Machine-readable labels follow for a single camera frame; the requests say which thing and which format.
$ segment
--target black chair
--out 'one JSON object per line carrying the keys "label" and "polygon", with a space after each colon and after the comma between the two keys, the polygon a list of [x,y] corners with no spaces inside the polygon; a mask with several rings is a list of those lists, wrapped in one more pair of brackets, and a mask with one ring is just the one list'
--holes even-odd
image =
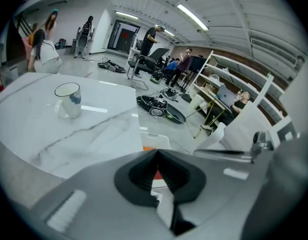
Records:
{"label": "black chair", "polygon": [[[135,88],[133,86],[133,80],[139,81],[139,82],[142,82],[145,85],[145,88],[141,88],[141,87],[137,87],[137,88],[148,90],[148,87],[147,87],[147,85],[145,84],[144,81],[133,79],[136,69],[140,69],[142,71],[145,71],[145,72],[152,74],[154,72],[154,67],[155,67],[155,64],[158,61],[158,59],[168,51],[169,51],[169,49],[167,49],[167,48],[158,48],[149,57],[146,57],[144,55],[137,55],[136,56],[137,61],[133,61],[133,60],[130,61],[129,60],[128,61],[129,68],[128,68],[128,71],[127,71],[127,78],[130,79],[131,86],[133,88]],[[145,64],[139,63],[140,60],[145,61]],[[130,68],[133,69],[133,75],[131,76],[131,78],[128,75]]]}

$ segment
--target marble surface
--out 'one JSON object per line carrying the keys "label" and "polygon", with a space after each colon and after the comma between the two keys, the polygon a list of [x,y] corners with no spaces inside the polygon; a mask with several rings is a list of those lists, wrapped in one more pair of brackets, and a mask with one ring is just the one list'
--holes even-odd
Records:
{"label": "marble surface", "polygon": [[[61,119],[54,90],[78,83],[82,111]],[[26,73],[0,94],[0,142],[34,167],[69,178],[82,168],[142,150],[135,89],[101,80]]]}

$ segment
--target person in red shirt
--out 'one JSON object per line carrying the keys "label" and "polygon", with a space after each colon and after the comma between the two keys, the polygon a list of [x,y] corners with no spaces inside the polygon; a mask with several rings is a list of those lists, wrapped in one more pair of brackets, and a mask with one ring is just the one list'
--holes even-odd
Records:
{"label": "person in red shirt", "polygon": [[177,80],[180,76],[180,74],[182,72],[185,72],[189,61],[190,61],[190,53],[192,52],[191,48],[187,48],[186,49],[186,56],[183,57],[183,54],[180,54],[180,62],[178,63],[177,68],[169,75],[169,77],[167,78],[165,84],[169,85],[169,82],[173,79],[173,77],[175,76],[174,80],[172,81],[172,83],[170,84],[170,87],[174,87],[175,83],[177,83]]}

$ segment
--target fluorescent light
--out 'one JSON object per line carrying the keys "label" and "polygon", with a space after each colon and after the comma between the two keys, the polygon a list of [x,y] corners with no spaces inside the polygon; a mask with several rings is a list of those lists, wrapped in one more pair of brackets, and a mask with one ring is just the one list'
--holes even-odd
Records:
{"label": "fluorescent light", "polygon": [[170,33],[170,32],[167,31],[167,30],[165,30],[165,32],[166,32],[167,34],[170,34],[171,36],[174,36],[174,34]]}
{"label": "fluorescent light", "polygon": [[187,8],[185,8],[182,4],[177,6],[180,10],[182,10],[185,14],[187,14],[190,18],[192,18],[203,30],[208,30],[208,28]]}
{"label": "fluorescent light", "polygon": [[138,17],[135,17],[135,16],[133,16],[133,15],[125,14],[125,13],[119,12],[119,11],[117,11],[116,13],[117,13],[117,14],[120,14],[120,15],[127,16],[127,17],[131,17],[131,18],[133,18],[133,19],[137,19],[137,20],[138,20]]}

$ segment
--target railing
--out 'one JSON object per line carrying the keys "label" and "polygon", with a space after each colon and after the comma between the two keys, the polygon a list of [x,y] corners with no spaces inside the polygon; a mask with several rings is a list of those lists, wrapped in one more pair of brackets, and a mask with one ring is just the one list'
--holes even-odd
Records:
{"label": "railing", "polygon": [[32,28],[28,25],[28,23],[24,19],[22,13],[20,13],[16,17],[16,29],[17,29],[17,31],[19,31],[19,28],[22,29],[22,31],[24,32],[24,34],[26,36],[29,36],[32,33]]}

